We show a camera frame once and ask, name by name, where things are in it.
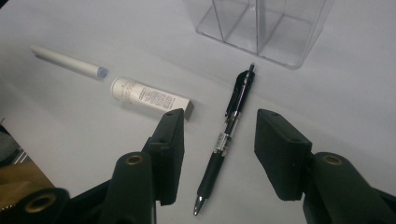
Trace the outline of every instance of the pen barrel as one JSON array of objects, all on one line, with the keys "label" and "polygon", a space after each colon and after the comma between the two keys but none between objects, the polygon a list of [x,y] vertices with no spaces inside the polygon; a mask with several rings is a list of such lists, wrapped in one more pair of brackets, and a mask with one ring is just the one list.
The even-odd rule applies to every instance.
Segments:
[{"label": "pen barrel", "polygon": [[209,164],[206,167],[204,178],[202,179],[201,185],[198,188],[198,195],[204,197],[205,199],[210,197],[223,161],[224,157],[221,156],[221,153],[212,153]]}]

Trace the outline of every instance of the white cylinder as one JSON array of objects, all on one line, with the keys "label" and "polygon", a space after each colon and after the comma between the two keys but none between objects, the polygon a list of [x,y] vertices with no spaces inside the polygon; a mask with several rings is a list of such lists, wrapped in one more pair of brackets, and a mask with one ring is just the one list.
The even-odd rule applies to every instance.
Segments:
[{"label": "white cylinder", "polygon": [[105,77],[107,75],[107,69],[104,67],[92,63],[86,63],[82,60],[75,59],[49,49],[44,49],[36,45],[31,46],[30,49],[37,58],[54,63],[74,72],[92,77]]},{"label": "white cylinder", "polygon": [[118,100],[148,106],[162,112],[182,108],[185,119],[189,119],[193,110],[193,104],[187,98],[154,89],[125,77],[113,81],[111,94]]}]

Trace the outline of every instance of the white table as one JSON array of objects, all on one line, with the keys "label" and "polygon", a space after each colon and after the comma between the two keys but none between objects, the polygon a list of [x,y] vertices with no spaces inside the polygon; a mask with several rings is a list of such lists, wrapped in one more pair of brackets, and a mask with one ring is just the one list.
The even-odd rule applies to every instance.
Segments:
[{"label": "white table", "polygon": [[[140,151],[160,114],[110,94],[129,77],[191,98],[177,201],[158,223],[305,223],[302,202],[280,201],[256,159],[259,108],[283,115],[313,152],[348,158],[396,195],[396,2],[335,0],[303,67],[288,70],[193,31],[181,0],[11,0],[0,11],[0,119],[56,187],[71,196],[111,177]],[[33,44],[109,69],[102,81],[38,60]],[[192,215],[237,74],[256,79],[212,197]]]}]

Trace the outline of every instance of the clear plastic container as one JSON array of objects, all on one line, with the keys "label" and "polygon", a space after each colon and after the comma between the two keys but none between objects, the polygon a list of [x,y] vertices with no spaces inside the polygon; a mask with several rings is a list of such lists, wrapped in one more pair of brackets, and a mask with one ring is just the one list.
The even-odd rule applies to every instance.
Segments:
[{"label": "clear plastic container", "polygon": [[300,67],[333,0],[184,0],[195,31],[290,69]]}]

